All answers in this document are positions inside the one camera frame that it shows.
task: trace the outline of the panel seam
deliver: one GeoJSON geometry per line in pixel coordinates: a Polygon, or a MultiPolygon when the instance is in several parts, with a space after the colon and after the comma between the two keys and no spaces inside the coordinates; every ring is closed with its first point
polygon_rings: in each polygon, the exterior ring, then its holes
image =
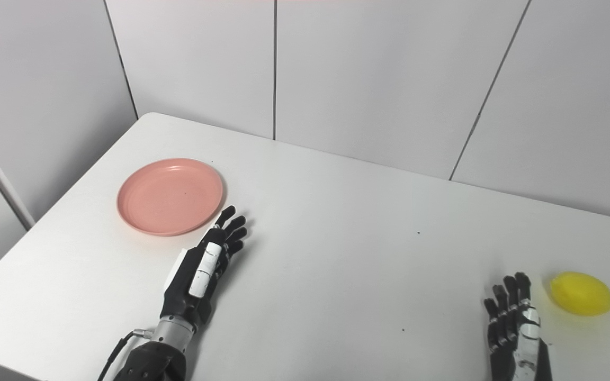
{"type": "Polygon", "coordinates": [[[131,106],[133,106],[133,113],[136,114],[136,120],[138,120],[138,109],[136,108],[136,101],[133,100],[133,92],[131,91],[131,84],[129,83],[129,77],[126,75],[126,67],[124,67],[124,60],[121,57],[121,50],[119,49],[119,42],[116,40],[116,33],[114,32],[114,24],[112,24],[112,16],[110,15],[110,9],[107,6],[107,0],[102,0],[105,6],[105,14],[107,15],[107,21],[110,24],[110,31],[112,32],[112,39],[114,40],[114,46],[116,47],[116,55],[119,56],[119,64],[121,65],[121,72],[124,74],[124,80],[126,81],[126,89],[129,92],[129,99],[131,99],[131,106]]]}
{"type": "Polygon", "coordinates": [[[489,86],[489,89],[486,92],[486,96],[484,96],[484,101],[482,102],[481,107],[479,108],[479,112],[477,113],[477,116],[474,118],[474,123],[472,123],[472,128],[470,128],[470,133],[468,133],[468,137],[467,137],[467,139],[465,139],[465,144],[463,144],[463,148],[460,150],[460,154],[458,155],[458,160],[455,161],[455,166],[453,166],[451,175],[448,177],[449,180],[453,180],[453,176],[455,175],[455,170],[458,168],[458,165],[460,164],[460,159],[462,159],[463,154],[465,153],[465,149],[467,148],[468,144],[470,143],[470,138],[472,137],[472,134],[474,133],[474,129],[477,128],[477,124],[479,123],[479,118],[481,118],[481,113],[484,111],[486,102],[489,100],[491,91],[494,89],[494,85],[496,84],[498,75],[500,74],[500,71],[503,68],[503,64],[505,63],[506,58],[508,58],[508,53],[510,53],[510,49],[512,48],[513,43],[515,42],[517,32],[519,31],[519,29],[521,27],[521,23],[524,21],[524,17],[526,16],[526,12],[528,11],[528,7],[531,5],[531,2],[532,2],[532,0],[528,0],[528,2],[526,3],[526,7],[524,7],[523,12],[521,13],[521,17],[519,17],[519,22],[517,22],[517,25],[515,27],[515,32],[513,32],[513,36],[510,39],[508,48],[506,48],[505,53],[503,54],[503,58],[501,59],[499,65],[498,65],[498,70],[496,70],[496,74],[494,75],[494,79],[491,81],[491,85],[489,86]]]}
{"type": "Polygon", "coordinates": [[[274,0],[274,29],[273,29],[273,93],[272,93],[272,140],[276,140],[276,17],[277,1],[274,0]]]}

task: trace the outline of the white table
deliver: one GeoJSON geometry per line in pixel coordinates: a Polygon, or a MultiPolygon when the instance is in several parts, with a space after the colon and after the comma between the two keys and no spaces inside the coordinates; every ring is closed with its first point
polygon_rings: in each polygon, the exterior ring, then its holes
{"type": "Polygon", "coordinates": [[[542,285],[577,270],[610,286],[610,217],[158,114],[0,261],[2,366],[95,379],[119,338],[157,323],[165,277],[203,229],[142,234],[115,199],[167,157],[215,167],[251,231],[191,345],[194,379],[487,379],[481,300],[518,270],[535,282],[555,379],[610,379],[610,313],[568,314],[542,285]]]}

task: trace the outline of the robotic hand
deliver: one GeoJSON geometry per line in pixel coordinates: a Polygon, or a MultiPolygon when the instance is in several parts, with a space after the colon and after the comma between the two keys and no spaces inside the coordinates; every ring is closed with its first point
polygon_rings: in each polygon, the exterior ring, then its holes
{"type": "Polygon", "coordinates": [[[98,381],[102,381],[110,364],[131,336],[150,339],[133,349],[114,381],[184,381],[185,350],[199,327],[211,316],[211,296],[218,279],[227,269],[232,256],[244,247],[241,241],[247,231],[246,218],[237,217],[223,229],[235,214],[235,207],[223,210],[196,247],[184,251],[176,261],[164,292],[159,324],[154,332],[134,330],[119,341],[108,358],[98,381]]]}
{"type": "Polygon", "coordinates": [[[531,305],[531,281],[524,273],[503,281],[505,287],[494,285],[498,304],[484,300],[493,381],[552,381],[548,346],[540,338],[540,318],[531,305]]]}

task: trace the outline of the pink plate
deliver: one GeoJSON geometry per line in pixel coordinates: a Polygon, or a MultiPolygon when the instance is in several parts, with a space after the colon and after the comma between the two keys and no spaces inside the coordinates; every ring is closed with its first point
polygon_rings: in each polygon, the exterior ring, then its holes
{"type": "Polygon", "coordinates": [[[127,224],[147,234],[193,231],[218,209],[223,187],[210,166],[192,159],[164,159],[135,171],[119,189],[116,207],[127,224]]]}

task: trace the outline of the plastic lemon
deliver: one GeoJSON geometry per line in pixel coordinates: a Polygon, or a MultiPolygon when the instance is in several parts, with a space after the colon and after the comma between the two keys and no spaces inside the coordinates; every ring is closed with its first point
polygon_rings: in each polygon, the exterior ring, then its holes
{"type": "Polygon", "coordinates": [[[566,272],[550,284],[552,299],[566,311],[595,316],[610,310],[610,290],[592,275],[566,272]]]}

